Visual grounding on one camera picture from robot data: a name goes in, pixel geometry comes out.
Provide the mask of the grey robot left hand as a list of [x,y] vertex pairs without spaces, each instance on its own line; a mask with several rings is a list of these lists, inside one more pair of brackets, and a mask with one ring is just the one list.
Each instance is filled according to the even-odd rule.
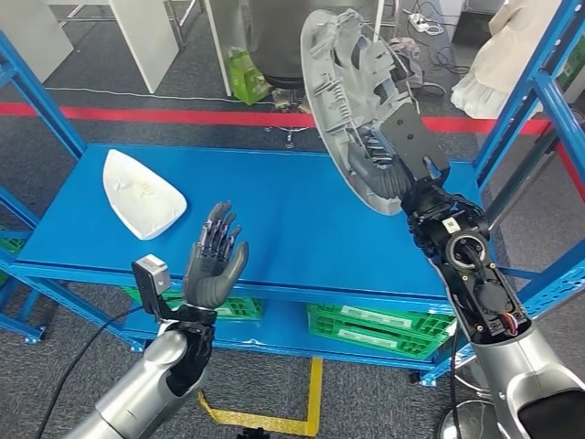
[[249,246],[237,244],[240,226],[230,201],[214,205],[191,248],[182,279],[182,299],[190,306],[216,309],[231,292],[248,262]]

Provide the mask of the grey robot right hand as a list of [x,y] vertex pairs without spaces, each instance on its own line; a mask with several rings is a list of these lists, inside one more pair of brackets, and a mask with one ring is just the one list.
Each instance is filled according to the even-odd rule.
[[366,145],[349,144],[348,162],[369,191],[381,198],[403,200],[412,189],[403,162],[375,139]]

